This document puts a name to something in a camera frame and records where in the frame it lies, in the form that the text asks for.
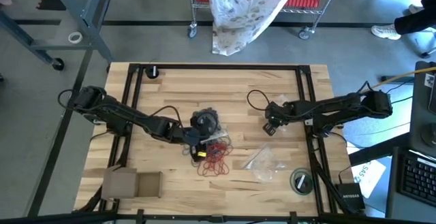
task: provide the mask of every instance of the computer keyboard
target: computer keyboard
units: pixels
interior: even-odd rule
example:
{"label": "computer keyboard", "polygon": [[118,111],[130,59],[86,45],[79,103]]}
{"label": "computer keyboard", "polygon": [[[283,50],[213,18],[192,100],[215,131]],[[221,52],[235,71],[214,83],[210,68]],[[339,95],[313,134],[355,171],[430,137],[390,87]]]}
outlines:
{"label": "computer keyboard", "polygon": [[436,206],[436,163],[418,156],[403,157],[400,192]]}

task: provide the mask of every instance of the cardboard box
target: cardboard box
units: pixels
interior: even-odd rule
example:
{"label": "cardboard box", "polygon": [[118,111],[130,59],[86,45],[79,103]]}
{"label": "cardboard box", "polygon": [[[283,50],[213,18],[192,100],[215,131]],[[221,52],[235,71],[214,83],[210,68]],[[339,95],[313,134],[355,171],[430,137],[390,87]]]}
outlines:
{"label": "cardboard box", "polygon": [[162,172],[137,173],[136,169],[109,167],[104,172],[102,199],[161,197]]}

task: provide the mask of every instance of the concrete floor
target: concrete floor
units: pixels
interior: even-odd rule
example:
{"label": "concrete floor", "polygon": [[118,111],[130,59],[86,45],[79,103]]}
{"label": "concrete floor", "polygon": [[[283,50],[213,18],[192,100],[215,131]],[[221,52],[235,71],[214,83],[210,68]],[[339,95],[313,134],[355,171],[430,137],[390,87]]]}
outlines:
{"label": "concrete floor", "polygon": [[[15,19],[58,19],[65,12],[37,11],[39,0],[14,0],[4,10]],[[334,0],[322,22],[392,22],[411,0]],[[107,20],[189,20],[187,0],[112,0]],[[210,20],[206,10],[199,20]],[[308,21],[306,16],[281,14],[278,21]],[[35,38],[49,38],[55,26],[25,26]],[[416,55],[434,46],[433,33],[403,36],[399,41],[379,39],[369,29],[318,28],[310,40],[296,37],[299,29],[271,27],[242,52],[230,57],[211,54],[211,28],[199,27],[188,39],[186,27],[103,27],[102,36],[116,61],[300,63],[329,66],[335,95],[357,90],[365,80],[376,84],[381,75],[397,75],[414,69]],[[28,208],[35,184],[51,145],[62,109],[57,94],[71,88],[83,51],[50,52],[61,57],[66,68],[57,72],[44,65],[0,29],[0,219],[21,217]],[[106,61],[95,52],[84,85],[103,86]],[[387,91],[393,86],[384,86]],[[411,87],[392,92],[396,101],[411,95]],[[362,119],[348,123],[345,134],[359,146],[370,146],[407,130],[411,100],[398,103],[394,115],[384,121]],[[93,126],[74,115],[52,176],[41,214],[72,209],[86,159]]]}

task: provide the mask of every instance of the white shoe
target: white shoe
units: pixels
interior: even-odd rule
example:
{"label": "white shoe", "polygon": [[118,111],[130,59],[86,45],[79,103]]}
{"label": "white shoe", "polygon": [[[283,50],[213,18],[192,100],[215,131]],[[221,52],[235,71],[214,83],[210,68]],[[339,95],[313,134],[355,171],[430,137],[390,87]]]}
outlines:
{"label": "white shoe", "polygon": [[371,27],[371,32],[377,37],[387,38],[391,40],[398,40],[401,37],[401,35],[396,32],[395,26],[393,24],[388,26],[373,26]]}
{"label": "white shoe", "polygon": [[420,3],[412,3],[411,5],[409,5],[409,11],[412,14],[418,13],[423,9],[424,7],[422,7],[422,4]]}

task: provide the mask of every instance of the white cloth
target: white cloth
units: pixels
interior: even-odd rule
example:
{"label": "white cloth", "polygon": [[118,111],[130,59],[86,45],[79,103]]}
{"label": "white cloth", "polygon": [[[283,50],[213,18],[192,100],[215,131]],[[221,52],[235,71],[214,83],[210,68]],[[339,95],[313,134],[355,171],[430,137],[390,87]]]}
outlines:
{"label": "white cloth", "polygon": [[212,53],[229,56],[255,40],[287,0],[209,0],[214,18]]}

